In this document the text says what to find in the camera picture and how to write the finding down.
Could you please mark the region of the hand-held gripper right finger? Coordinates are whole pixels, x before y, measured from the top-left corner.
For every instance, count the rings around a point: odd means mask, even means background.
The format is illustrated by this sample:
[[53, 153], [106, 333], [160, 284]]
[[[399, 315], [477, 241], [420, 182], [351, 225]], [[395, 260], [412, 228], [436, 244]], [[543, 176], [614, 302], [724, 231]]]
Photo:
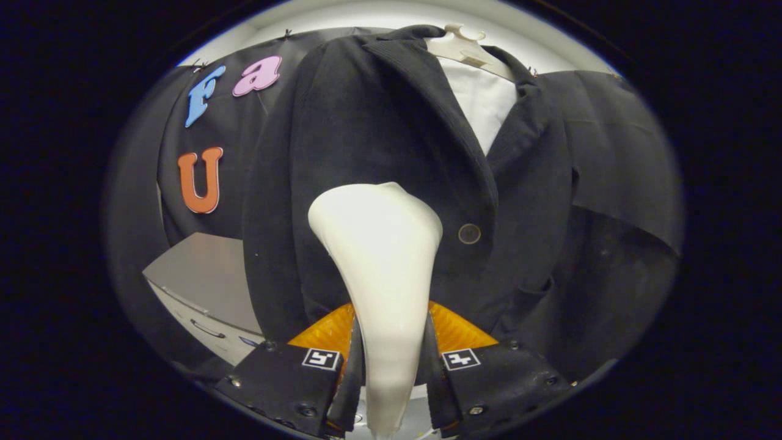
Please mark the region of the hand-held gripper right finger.
[[542, 354], [516, 340], [497, 340], [432, 301], [425, 384], [433, 428], [445, 438], [489, 438], [517, 428], [572, 388]]

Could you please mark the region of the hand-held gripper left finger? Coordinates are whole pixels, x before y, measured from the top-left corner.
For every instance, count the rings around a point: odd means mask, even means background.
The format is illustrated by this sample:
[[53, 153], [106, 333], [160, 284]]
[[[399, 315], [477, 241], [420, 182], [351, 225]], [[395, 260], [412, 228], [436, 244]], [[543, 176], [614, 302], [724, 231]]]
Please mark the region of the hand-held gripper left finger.
[[310, 438], [342, 438], [355, 426], [363, 341], [344, 304], [289, 342], [265, 342], [221, 379], [218, 396], [261, 421]]

